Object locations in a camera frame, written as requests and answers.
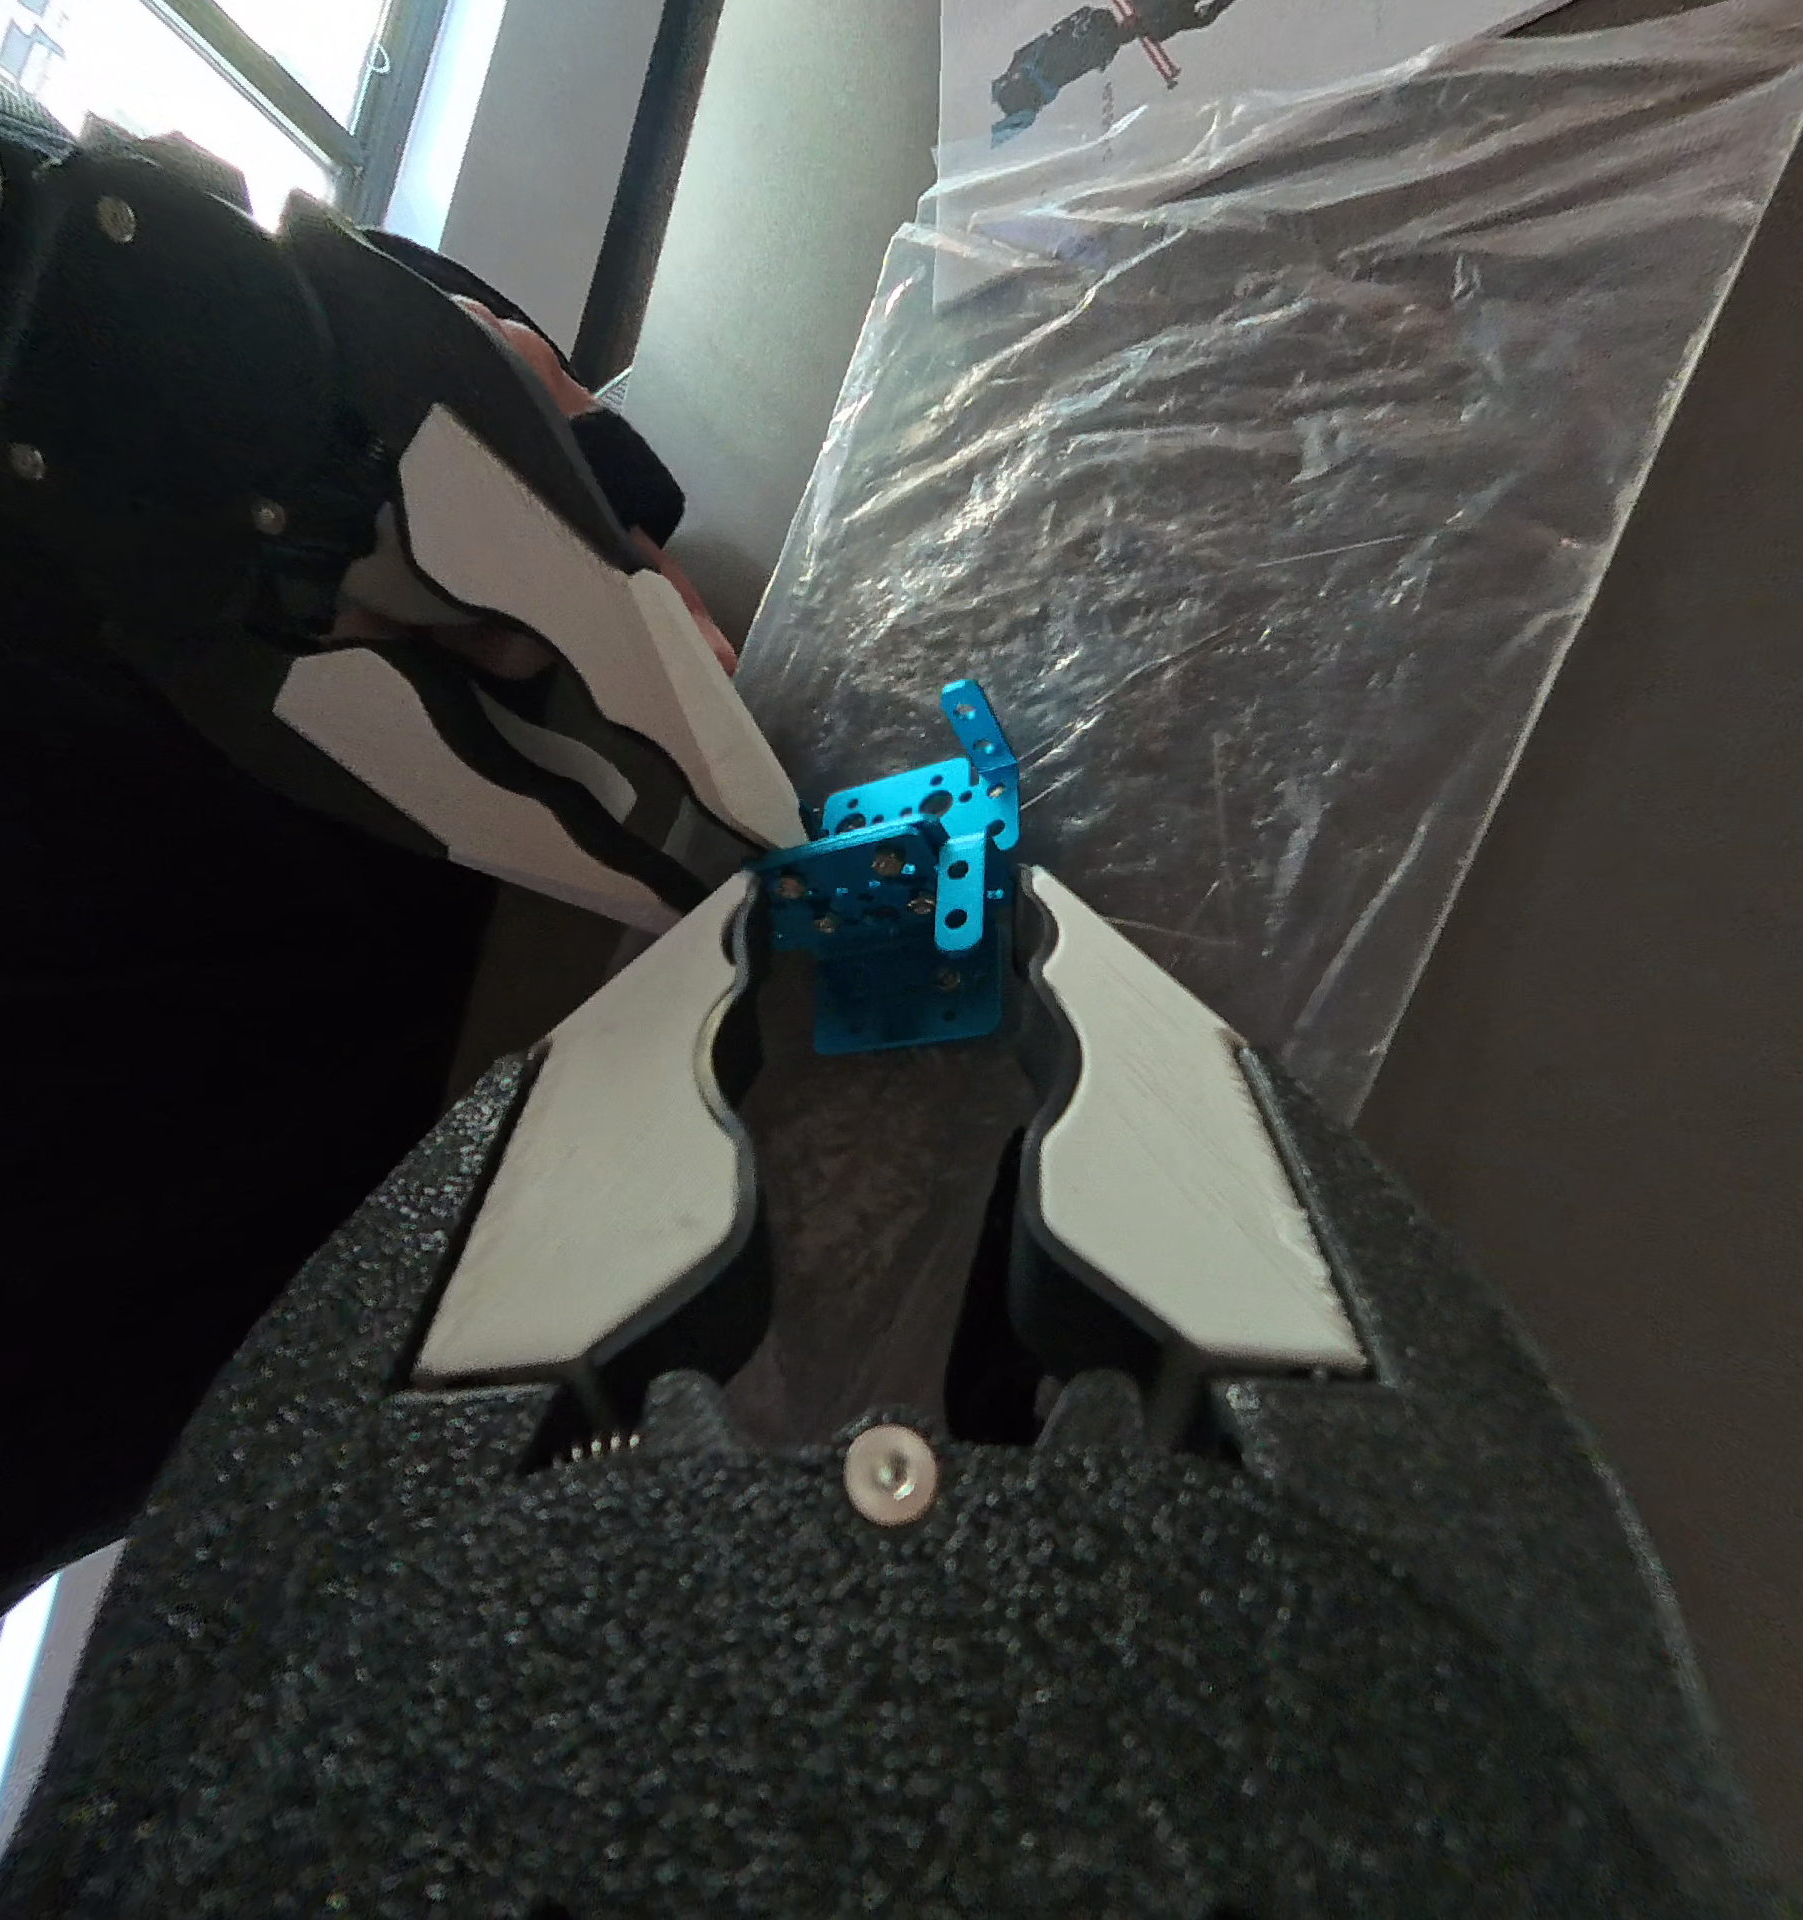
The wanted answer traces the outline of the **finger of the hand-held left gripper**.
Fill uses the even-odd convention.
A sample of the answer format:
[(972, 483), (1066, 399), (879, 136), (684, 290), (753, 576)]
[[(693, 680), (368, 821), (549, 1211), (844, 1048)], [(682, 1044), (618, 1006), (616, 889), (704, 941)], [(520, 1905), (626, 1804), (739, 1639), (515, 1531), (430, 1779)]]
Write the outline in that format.
[(303, 655), (271, 713), (458, 866), (648, 933), (711, 893), (631, 829), (622, 770), (412, 644)]
[(448, 409), (401, 459), (414, 567), (511, 620), (577, 677), (609, 734), (655, 751), (695, 805), (758, 852), (808, 840), (792, 781), (666, 581), (604, 563)]

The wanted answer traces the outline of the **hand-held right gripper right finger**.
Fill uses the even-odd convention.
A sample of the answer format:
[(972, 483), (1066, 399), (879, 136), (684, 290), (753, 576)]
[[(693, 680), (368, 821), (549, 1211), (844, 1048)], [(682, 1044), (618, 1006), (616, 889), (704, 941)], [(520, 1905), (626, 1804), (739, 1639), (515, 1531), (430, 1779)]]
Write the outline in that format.
[(1057, 877), (1020, 880), (1052, 1044), (1020, 1175), (1021, 1340), (1052, 1374), (1117, 1339), (1219, 1374), (1365, 1374), (1242, 1038)]

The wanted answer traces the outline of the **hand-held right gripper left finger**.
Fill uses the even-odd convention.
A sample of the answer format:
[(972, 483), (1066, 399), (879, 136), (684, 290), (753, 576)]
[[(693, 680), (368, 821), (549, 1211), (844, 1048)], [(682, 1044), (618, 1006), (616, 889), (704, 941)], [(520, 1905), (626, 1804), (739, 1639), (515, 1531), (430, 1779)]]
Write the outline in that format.
[(729, 881), (561, 1020), (414, 1379), (604, 1365), (744, 1252), (758, 1196), (717, 1045), (753, 988), (755, 881)]

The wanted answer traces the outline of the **blue metal bracket assembly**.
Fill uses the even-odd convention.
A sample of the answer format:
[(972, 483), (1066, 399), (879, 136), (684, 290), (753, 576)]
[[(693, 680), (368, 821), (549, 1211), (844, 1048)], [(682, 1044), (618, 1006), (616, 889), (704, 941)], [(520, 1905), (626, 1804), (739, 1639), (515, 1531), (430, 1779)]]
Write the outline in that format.
[(821, 1056), (956, 1044), (1005, 1014), (1020, 778), (977, 680), (939, 705), (957, 753), (803, 806), (808, 840), (753, 865), (777, 959), (811, 966)]

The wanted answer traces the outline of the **person's left hand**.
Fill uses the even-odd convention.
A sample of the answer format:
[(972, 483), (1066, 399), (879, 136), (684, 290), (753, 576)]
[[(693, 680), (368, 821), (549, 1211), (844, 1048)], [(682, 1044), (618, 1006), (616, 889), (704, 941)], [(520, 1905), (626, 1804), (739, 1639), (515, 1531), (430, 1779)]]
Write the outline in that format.
[(720, 631), (690, 576), (666, 553), (666, 540), (673, 537), (684, 507), (684, 495), (673, 483), (673, 475), (626, 421), (604, 409), (599, 397), (590, 395), (570, 376), (558, 351), (534, 327), (504, 321), (482, 302), (465, 296), (457, 296), (457, 307), (475, 324), (482, 324), (498, 343), (507, 346), (549, 390), (555, 408), (568, 421), (577, 450), (594, 470), (603, 496), (626, 529), (631, 550), (673, 587), (720, 669), (734, 675), (737, 668), (735, 647)]

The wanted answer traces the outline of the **large window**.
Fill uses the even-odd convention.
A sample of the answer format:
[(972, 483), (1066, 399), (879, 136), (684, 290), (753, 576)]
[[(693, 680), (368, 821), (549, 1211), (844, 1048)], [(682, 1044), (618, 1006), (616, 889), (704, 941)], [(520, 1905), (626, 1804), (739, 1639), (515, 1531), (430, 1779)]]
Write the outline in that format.
[(293, 189), (440, 238), (503, 3), (0, 3), (0, 75), (66, 134), (182, 134), (276, 224)]

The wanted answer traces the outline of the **clear plastic bag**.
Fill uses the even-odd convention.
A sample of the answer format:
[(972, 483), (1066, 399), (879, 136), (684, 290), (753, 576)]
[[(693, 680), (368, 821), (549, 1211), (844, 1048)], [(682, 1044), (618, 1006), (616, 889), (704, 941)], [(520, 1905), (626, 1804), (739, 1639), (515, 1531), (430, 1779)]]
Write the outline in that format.
[(1441, 29), (895, 233), (741, 658), (796, 786), (983, 681), (1054, 870), (1354, 1117), (1803, 132), (1803, 5)]

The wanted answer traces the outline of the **open instruction manual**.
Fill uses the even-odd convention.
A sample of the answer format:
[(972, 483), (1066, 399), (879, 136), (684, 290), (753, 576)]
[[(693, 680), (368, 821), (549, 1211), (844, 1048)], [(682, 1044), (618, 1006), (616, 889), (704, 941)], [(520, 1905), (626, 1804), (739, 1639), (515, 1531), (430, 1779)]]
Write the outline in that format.
[(1165, 186), (1275, 112), (1553, 3), (950, 3), (941, 6), (936, 306), (1041, 247), (1045, 211)]

